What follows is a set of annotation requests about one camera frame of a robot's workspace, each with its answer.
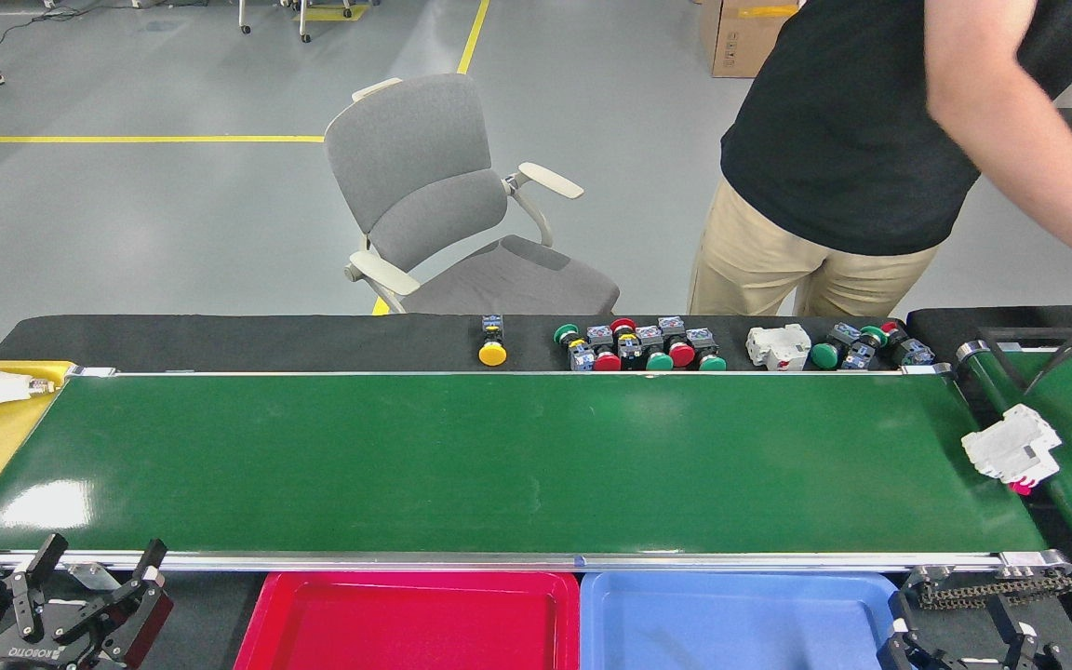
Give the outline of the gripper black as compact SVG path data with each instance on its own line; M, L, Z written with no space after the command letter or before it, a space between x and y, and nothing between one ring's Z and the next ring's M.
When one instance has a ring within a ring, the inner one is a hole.
M130 581L81 608L43 605L41 586L68 546L53 533L25 569L0 578L0 623L14 616L14 626L0 627L0 669L94 669L101 656L140 666L154 644L174 606L160 574L166 544L150 542Z

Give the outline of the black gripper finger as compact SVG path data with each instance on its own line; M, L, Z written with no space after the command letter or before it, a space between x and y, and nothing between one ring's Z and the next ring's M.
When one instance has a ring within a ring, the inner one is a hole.
M889 610L893 616L891 632L878 650L881 669L962 669L953 654L933 646L918 634L909 598L892 593Z
M1039 643L1038 632L1013 614L1004 596L989 596L985 606L1007 645L1001 669L1063 669L1061 649L1055 643Z

